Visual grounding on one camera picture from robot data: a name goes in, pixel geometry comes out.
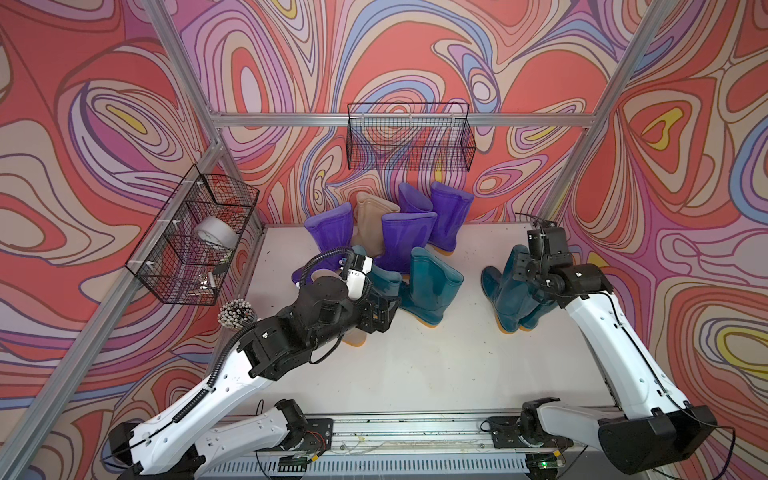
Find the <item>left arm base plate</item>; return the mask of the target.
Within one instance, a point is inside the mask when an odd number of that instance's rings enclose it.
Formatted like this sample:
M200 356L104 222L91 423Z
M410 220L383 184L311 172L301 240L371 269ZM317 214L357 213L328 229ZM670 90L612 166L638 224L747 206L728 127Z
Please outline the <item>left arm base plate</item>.
M268 452L308 452L322 453L332 447L334 420L327 418L309 418L307 427L299 434L290 433L281 444L268 448Z

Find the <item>teal rain boot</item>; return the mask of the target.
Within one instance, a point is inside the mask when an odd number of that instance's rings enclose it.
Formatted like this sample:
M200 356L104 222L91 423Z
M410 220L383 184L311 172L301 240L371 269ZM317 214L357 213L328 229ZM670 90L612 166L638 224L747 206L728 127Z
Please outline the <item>teal rain boot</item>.
M358 254L367 255L367 252L361 246L354 246L350 253L352 251ZM367 275L364 296L361 299L365 299L370 293L373 292L388 296L397 296L401 282L402 276L399 272L385 270L378 266L373 259L373 267L371 272Z
M557 301L541 290L533 294L531 302L531 311L519 322L520 328L526 331L536 328L543 316L558 308Z
M409 279L400 285L400 308L437 327L456 298L464 276L423 247L411 250Z
M480 277L482 291L491 303L499 328L507 334L520 330L519 322L532 309L532 294L525 281L512 278L512 270L519 253L527 253L524 245L511 250L504 270L494 266L483 268Z

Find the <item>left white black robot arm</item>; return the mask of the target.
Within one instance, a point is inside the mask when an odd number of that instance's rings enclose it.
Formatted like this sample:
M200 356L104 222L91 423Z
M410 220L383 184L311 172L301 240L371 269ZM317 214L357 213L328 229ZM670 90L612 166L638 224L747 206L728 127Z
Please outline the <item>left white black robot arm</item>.
M207 377L155 417L125 422L109 434L110 458L122 479L197 479L246 452L291 451L309 423L292 399L246 420L219 421L249 397L304 365L323 346L335 351L351 330L386 332L400 307L397 294L375 287L374 261L350 247L310 259L296 299L237 331Z

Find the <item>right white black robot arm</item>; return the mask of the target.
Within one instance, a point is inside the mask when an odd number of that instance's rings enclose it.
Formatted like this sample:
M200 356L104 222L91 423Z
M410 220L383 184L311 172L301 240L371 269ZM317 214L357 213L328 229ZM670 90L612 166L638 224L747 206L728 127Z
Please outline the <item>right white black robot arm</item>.
M628 322L600 267L576 264L566 233L554 224L527 233L513 277L537 299L552 300L582 333L617 410L577 407L554 397L524 404L522 441L563 437L603 452L626 475L689 459L719 424L664 373Z

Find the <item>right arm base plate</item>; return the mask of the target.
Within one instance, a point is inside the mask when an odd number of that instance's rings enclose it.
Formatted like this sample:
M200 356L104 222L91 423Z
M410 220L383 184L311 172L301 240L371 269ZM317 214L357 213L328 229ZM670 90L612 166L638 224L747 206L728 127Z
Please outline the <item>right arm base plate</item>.
M562 436L544 434L541 439L526 440L520 430L519 416L491 416L480 423L480 431L491 436L494 449L535 449L564 451L574 446Z

